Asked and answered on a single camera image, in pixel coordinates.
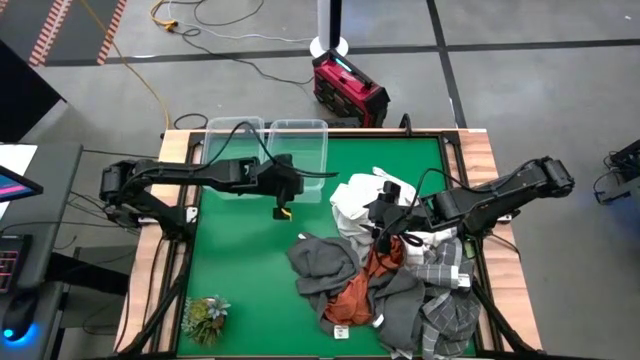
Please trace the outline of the light grey waffle towel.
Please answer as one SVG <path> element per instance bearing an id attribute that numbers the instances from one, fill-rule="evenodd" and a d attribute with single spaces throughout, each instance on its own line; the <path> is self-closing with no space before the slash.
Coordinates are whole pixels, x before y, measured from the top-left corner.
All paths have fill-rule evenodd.
<path id="1" fill-rule="evenodd" d="M 332 214 L 339 235 L 350 242 L 351 248 L 358 255 L 359 263 L 364 265 L 374 241 L 371 232 L 363 228 L 363 225 L 371 224 L 368 219 L 368 210 L 363 208 L 354 218 L 351 218 L 343 214 L 337 207 L 333 207 Z"/>

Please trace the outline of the clear plastic bin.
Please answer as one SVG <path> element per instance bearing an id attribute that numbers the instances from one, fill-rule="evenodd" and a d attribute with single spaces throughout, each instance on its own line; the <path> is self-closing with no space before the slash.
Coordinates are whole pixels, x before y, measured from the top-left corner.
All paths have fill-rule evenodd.
<path id="1" fill-rule="evenodd" d="M 241 126 L 232 137 L 231 131 L 240 123 L 247 122 L 256 130 L 258 137 L 264 140 L 265 122 L 257 116 L 219 117 L 210 119 L 204 138 L 201 162 L 211 160 L 257 157 L 259 162 L 266 159 L 264 150 L 246 125 Z"/>
<path id="2" fill-rule="evenodd" d="M 281 119 L 269 128 L 272 155 L 291 154 L 293 166 L 308 172 L 326 171 L 328 124 L 320 119 Z"/>

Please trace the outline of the white paper sheet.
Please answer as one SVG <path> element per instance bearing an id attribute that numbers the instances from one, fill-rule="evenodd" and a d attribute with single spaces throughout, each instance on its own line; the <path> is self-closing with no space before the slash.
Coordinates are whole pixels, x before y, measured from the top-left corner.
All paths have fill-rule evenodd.
<path id="1" fill-rule="evenodd" d="M 0 166 L 24 175 L 37 149 L 37 145 L 0 144 Z"/>

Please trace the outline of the white towel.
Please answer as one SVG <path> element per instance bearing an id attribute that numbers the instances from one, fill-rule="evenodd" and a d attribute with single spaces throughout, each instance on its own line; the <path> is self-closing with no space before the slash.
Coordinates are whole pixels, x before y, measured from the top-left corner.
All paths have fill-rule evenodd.
<path id="1" fill-rule="evenodd" d="M 337 207 L 343 214 L 354 218 L 367 204 L 377 198 L 385 181 L 392 181 L 401 186 L 401 205 L 410 203 L 415 194 L 415 188 L 412 185 L 386 173 L 381 168 L 373 167 L 372 171 L 372 174 L 354 174 L 347 183 L 340 183 L 330 197 L 332 208 Z M 409 232 L 409 235 L 415 235 L 423 241 L 423 245 L 414 247 L 402 240 L 407 251 L 405 265 L 407 262 L 421 264 L 423 255 L 428 250 L 435 249 L 444 240 L 457 238 L 457 230 L 450 228 L 438 232 L 415 231 Z"/>

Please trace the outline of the grey desk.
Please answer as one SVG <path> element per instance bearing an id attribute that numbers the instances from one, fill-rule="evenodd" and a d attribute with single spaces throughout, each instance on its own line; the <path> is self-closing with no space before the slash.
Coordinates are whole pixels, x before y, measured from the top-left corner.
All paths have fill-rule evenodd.
<path id="1" fill-rule="evenodd" d="M 0 360 L 49 359 L 50 336 L 56 333 L 64 286 L 44 278 L 81 152 L 82 146 L 77 143 L 39 145 L 24 176 L 41 185 L 43 193 L 10 202 L 0 217 L 0 239 L 9 234 L 32 236 L 16 287 L 32 290 L 38 296 L 34 320 L 23 338 L 8 341 L 0 330 Z M 0 294 L 0 326 L 11 299 L 8 294 Z"/>

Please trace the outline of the dark grey terry towel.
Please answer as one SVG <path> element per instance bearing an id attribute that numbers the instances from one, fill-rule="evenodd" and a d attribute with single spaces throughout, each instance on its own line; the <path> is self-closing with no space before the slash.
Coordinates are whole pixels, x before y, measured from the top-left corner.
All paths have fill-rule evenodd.
<path id="1" fill-rule="evenodd" d="M 297 292 L 321 317 L 329 300 L 341 293 L 361 269 L 357 253 L 341 237 L 318 237 L 299 233 L 287 250 L 291 268 L 297 274 Z"/>
<path id="2" fill-rule="evenodd" d="M 418 349 L 424 296 L 424 283 L 405 268 L 369 280 L 371 323 L 383 347 L 411 353 Z"/>

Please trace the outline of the computer monitor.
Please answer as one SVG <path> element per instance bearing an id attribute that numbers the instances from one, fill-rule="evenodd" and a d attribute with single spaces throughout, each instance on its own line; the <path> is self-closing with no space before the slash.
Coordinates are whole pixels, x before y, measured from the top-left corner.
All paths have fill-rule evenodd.
<path id="1" fill-rule="evenodd" d="M 0 165 L 0 203 L 40 195 L 43 187 Z"/>

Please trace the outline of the dark grey towel dotted lines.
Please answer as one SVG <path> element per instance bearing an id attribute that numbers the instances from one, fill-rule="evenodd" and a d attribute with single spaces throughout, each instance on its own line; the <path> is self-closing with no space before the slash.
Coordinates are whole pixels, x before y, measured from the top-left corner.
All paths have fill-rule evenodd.
<path id="1" fill-rule="evenodd" d="M 476 330 L 480 310 L 481 303 L 471 290 L 428 287 L 421 307 L 423 359 L 462 355 Z"/>

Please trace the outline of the green succulent plant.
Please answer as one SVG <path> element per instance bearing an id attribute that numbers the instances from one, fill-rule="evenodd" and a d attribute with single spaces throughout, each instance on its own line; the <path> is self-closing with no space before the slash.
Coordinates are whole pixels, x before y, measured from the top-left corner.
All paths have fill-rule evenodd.
<path id="1" fill-rule="evenodd" d="M 187 297 L 181 330 L 196 345 L 212 346 L 222 333 L 230 307 L 231 304 L 219 296 Z"/>

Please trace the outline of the black computer mouse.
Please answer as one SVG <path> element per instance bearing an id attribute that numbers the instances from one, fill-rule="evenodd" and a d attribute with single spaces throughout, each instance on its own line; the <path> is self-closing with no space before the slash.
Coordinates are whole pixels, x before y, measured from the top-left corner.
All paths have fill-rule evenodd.
<path id="1" fill-rule="evenodd" d="M 4 340 L 16 342 L 24 338 L 33 321 L 38 305 L 38 295 L 35 292 L 16 294 L 3 316 L 0 333 Z"/>

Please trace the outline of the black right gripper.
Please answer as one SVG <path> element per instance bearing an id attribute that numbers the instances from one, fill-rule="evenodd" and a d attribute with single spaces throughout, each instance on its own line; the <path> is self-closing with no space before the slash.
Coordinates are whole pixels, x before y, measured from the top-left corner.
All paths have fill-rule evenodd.
<path id="1" fill-rule="evenodd" d="M 429 212 L 423 207 L 401 206 L 378 198 L 365 206 L 370 225 L 365 228 L 374 239 L 376 251 L 389 255 L 392 237 L 412 231 L 432 231 Z"/>

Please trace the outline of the wooden table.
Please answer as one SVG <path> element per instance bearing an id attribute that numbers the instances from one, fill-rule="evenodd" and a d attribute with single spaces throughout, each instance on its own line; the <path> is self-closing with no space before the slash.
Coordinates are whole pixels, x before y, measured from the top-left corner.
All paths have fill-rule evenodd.
<path id="1" fill-rule="evenodd" d="M 416 129 L 411 136 L 402 129 L 390 128 L 332 128 L 329 139 L 341 139 L 345 150 L 340 157 L 346 159 L 358 146 L 379 142 L 406 150 L 419 139 L 432 139 L 439 148 L 420 154 L 422 161 L 434 159 L 445 165 L 454 177 L 476 185 L 497 176 L 489 136 L 484 129 Z M 528 345 L 540 348 L 529 292 L 521 262 L 514 250 L 514 235 L 510 226 L 497 226 L 484 242 L 483 255 L 477 268 L 480 280 L 489 297 L 506 321 Z M 291 358 L 312 360 L 385 359 L 387 352 L 378 345 L 374 332 L 358 327 L 346 340 L 326 335 L 310 315 L 310 307 L 299 297 L 292 282 L 292 272 L 284 255 L 284 242 L 269 255 L 276 270 L 269 278 L 281 284 L 292 300 L 293 319 L 276 330 L 253 330 L 250 342 L 239 340 L 238 352 L 224 355 L 218 350 L 198 350 L 188 346 L 179 336 L 181 301 L 176 297 L 166 311 L 162 322 L 143 346 L 143 355 L 154 353 L 178 360 L 237 360 L 240 358 Z M 179 268 L 191 251 L 184 244 L 173 244 L 161 235 L 156 225 L 147 225 L 139 237 L 135 261 L 130 274 L 130 292 L 122 311 L 114 348 L 121 352 L 140 333 L 155 311 Z"/>

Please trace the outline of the black cabinet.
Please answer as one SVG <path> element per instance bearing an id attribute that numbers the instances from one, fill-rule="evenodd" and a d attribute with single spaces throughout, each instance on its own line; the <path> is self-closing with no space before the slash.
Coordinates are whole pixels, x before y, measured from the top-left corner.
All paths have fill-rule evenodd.
<path id="1" fill-rule="evenodd" d="M 17 142 L 66 99 L 0 40 L 0 142 Z"/>

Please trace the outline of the backlit keyboard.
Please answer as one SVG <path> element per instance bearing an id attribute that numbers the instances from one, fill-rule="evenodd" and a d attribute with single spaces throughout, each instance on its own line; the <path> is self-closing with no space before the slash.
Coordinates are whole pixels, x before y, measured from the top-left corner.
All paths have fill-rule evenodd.
<path id="1" fill-rule="evenodd" d="M 16 288 L 32 239 L 27 234 L 0 236 L 0 295 L 9 294 Z"/>

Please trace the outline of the red and black power station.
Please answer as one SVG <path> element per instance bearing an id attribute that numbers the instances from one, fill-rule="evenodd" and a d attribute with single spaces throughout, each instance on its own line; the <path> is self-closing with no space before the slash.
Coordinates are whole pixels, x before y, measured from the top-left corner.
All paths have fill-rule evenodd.
<path id="1" fill-rule="evenodd" d="M 314 95 L 339 118 L 354 118 L 359 127 L 380 128 L 390 97 L 385 87 L 373 81 L 336 50 L 312 60 Z"/>

